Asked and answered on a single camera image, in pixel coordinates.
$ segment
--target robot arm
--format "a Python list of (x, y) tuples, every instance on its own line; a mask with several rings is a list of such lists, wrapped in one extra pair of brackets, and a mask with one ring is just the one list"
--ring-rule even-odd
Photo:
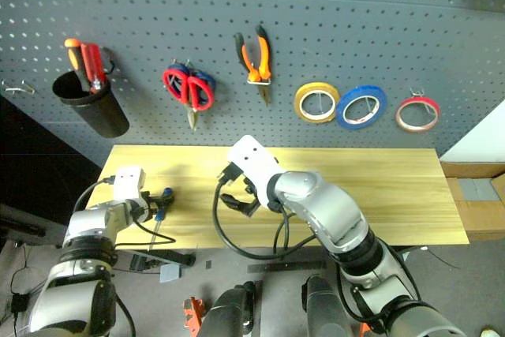
[(285, 171), (251, 136), (242, 137), (231, 148), (228, 161), (254, 184), (263, 206), (274, 211), (287, 207), (308, 223), (351, 285), (362, 315), (351, 316), (392, 337), (464, 336), (421, 301), (410, 274), (391, 248), (376, 238), (343, 189), (326, 183), (316, 172)]
[(114, 243), (133, 220), (151, 217), (140, 192), (144, 179), (140, 167), (122, 167), (114, 180), (113, 200), (72, 215), (62, 255), (30, 315), (31, 336), (101, 336), (114, 326)]

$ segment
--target red scissors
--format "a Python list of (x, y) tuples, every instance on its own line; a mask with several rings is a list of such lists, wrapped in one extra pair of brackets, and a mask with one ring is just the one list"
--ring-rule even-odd
[(186, 108), (189, 126), (195, 130), (197, 112), (208, 110), (214, 104), (214, 78), (201, 71), (191, 73), (187, 66), (175, 63), (163, 73), (163, 83)]

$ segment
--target tape roll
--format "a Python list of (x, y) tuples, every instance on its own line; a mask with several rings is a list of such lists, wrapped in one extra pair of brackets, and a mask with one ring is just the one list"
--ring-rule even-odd
[[(352, 119), (346, 116), (346, 112), (350, 105), (357, 102), (359, 99), (373, 99), (375, 105), (362, 118)], [(376, 122), (380, 116), (386, 111), (387, 97), (382, 88), (377, 86), (360, 86), (354, 90), (347, 92), (337, 105), (337, 122), (347, 129), (360, 129), (369, 126)]]
[[(403, 121), (401, 113), (403, 108), (409, 106), (410, 104), (423, 104), (425, 107), (428, 107), (429, 109), (433, 110), (433, 112), (435, 113), (435, 117), (428, 124), (419, 126), (407, 124), (406, 122)], [(413, 96), (412, 98), (405, 99), (400, 103), (400, 107), (398, 107), (398, 109), (396, 110), (395, 120), (397, 124), (400, 126), (400, 128), (406, 130), (407, 132), (412, 133), (426, 132), (427, 130), (433, 128), (439, 122), (440, 106), (435, 100), (427, 98), (426, 96)]]
[[(303, 109), (303, 102), (310, 95), (321, 94), (331, 99), (330, 110), (323, 114), (310, 114)], [(298, 117), (306, 122), (320, 124), (322, 122), (330, 122), (335, 118), (335, 108), (340, 100), (340, 94), (335, 87), (325, 82), (311, 82), (301, 86), (294, 96), (294, 111)]]

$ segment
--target white wall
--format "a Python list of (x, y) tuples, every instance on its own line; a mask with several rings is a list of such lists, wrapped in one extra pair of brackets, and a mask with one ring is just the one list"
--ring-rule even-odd
[(505, 162), (505, 100), (440, 158), (447, 162)]

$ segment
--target red tape roll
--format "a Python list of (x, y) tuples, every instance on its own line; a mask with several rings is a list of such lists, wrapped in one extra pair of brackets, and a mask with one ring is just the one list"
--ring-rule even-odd
[[(407, 124), (406, 122), (404, 122), (402, 119), (402, 116), (401, 116), (403, 108), (409, 106), (410, 104), (415, 104), (415, 103), (423, 104), (423, 105), (429, 107), (430, 109), (432, 109), (435, 112), (435, 118), (433, 120), (431, 120), (428, 124), (419, 125), (419, 126), (410, 125), (410, 124)], [(435, 100), (427, 98), (425, 96), (413, 96), (412, 98), (408, 98), (408, 99), (403, 100), (402, 103), (400, 104), (400, 107), (398, 107), (398, 109), (396, 110), (396, 115), (395, 115), (395, 120), (398, 123), (398, 125), (400, 126), (400, 128), (402, 128), (403, 130), (406, 130), (407, 132), (412, 132), (412, 133), (422, 133), (422, 132), (426, 132), (427, 130), (430, 130), (439, 122), (439, 119), (440, 119), (440, 106), (437, 104), (437, 102)]]

